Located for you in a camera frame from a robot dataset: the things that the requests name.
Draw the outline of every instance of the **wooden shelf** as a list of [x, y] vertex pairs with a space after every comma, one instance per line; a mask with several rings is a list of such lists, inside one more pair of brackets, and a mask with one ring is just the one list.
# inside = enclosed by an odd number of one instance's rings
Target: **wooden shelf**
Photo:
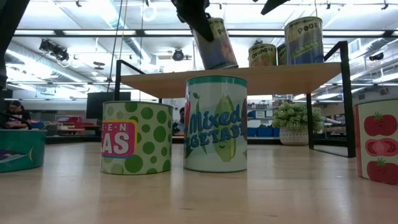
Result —
[[241, 77], [248, 95], [311, 93], [341, 72], [340, 63], [280, 65], [122, 76], [121, 82], [158, 98], [185, 97], [185, 82], [208, 75]]

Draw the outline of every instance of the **ceiling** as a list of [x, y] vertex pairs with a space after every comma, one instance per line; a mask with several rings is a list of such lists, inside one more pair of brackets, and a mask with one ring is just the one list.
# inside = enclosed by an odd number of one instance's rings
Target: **ceiling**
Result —
[[[271, 11], [265, 16], [260, 14], [264, 1], [254, 3], [251, 0], [217, 0], [210, 1], [210, 7], [206, 9], [213, 17], [222, 17], [227, 29], [279, 29], [290, 21], [304, 16], [318, 16], [323, 19], [323, 29], [327, 30], [396, 30], [398, 21], [398, 0], [387, 1], [389, 7], [381, 10], [384, 1], [315, 1], [291, 0], [286, 4]], [[30, 0], [18, 29], [19, 30], [92, 30], [112, 29], [109, 20], [118, 15], [121, 9], [121, 24], [125, 29], [132, 30], [178, 30], [189, 29], [186, 24], [181, 23], [175, 8], [170, 0], [151, 0], [149, 7], [144, 1], [121, 1], [117, 0], [86, 0], [80, 1], [81, 7], [76, 5], [75, 0]], [[139, 63], [139, 54], [133, 51], [122, 38], [116, 39], [115, 50], [113, 37], [98, 38], [90, 37], [67, 37], [67, 36], [15, 36], [13, 42], [29, 52], [31, 57], [38, 58], [38, 63], [53, 65], [59, 63], [49, 54], [39, 50], [42, 39], [48, 39], [51, 43], [59, 45], [68, 50], [70, 60], [60, 63], [66, 67], [64, 72], [81, 75], [93, 82], [103, 82], [109, 75], [115, 76], [115, 60], [123, 59], [128, 63], [140, 68], [144, 72], [153, 73], [163, 70], [165, 72], [184, 71], [200, 69], [199, 60], [193, 37], [133, 37], [138, 46], [142, 46], [143, 52], [156, 55], [155, 61]], [[234, 54], [240, 67], [248, 67], [248, 48], [256, 40], [275, 45], [282, 44], [284, 38], [280, 37], [231, 37]], [[327, 53], [338, 41], [347, 40], [352, 42], [356, 38], [324, 38], [324, 51]], [[174, 62], [165, 59], [171, 56], [175, 49], [182, 49], [185, 55], [194, 55], [196, 60], [183, 60]], [[112, 52], [114, 51], [113, 70], [111, 72]], [[104, 70], [94, 70], [93, 62], [102, 62]], [[122, 75], [136, 74], [135, 71], [123, 67]]]

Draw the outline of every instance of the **person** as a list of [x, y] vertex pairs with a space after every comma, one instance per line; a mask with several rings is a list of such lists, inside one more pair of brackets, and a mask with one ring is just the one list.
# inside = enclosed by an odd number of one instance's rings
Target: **person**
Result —
[[[8, 106], [7, 114], [13, 115], [17, 118], [22, 118], [26, 120], [30, 124], [30, 114], [25, 110], [24, 106], [20, 103], [20, 101], [12, 101]], [[21, 123], [14, 118], [9, 118], [6, 126], [10, 129], [25, 129], [27, 128], [26, 124]]]
[[184, 129], [185, 129], [184, 117], [185, 117], [185, 108], [183, 107], [180, 109], [180, 120], [177, 121], [178, 133], [181, 134], [184, 134]]

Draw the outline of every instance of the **can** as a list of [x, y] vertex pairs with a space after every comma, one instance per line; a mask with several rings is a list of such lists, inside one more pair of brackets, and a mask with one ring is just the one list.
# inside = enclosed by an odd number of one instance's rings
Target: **can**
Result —
[[361, 102], [353, 109], [358, 175], [398, 185], [398, 98]]
[[101, 171], [155, 174], [170, 170], [172, 107], [141, 101], [103, 103]]
[[184, 168], [236, 172], [247, 167], [247, 81], [208, 76], [187, 80]]
[[42, 166], [46, 132], [0, 129], [0, 173]]
[[278, 65], [286, 65], [286, 47], [281, 44], [277, 48], [278, 51]]
[[277, 65], [275, 45], [256, 44], [249, 49], [249, 67], [269, 65]]
[[204, 68], [206, 70], [237, 68], [238, 63], [224, 26], [224, 20], [211, 18], [208, 21], [214, 35], [212, 42], [208, 42], [196, 30], [192, 29]]
[[285, 27], [287, 63], [323, 62], [322, 20], [318, 17], [303, 17]]

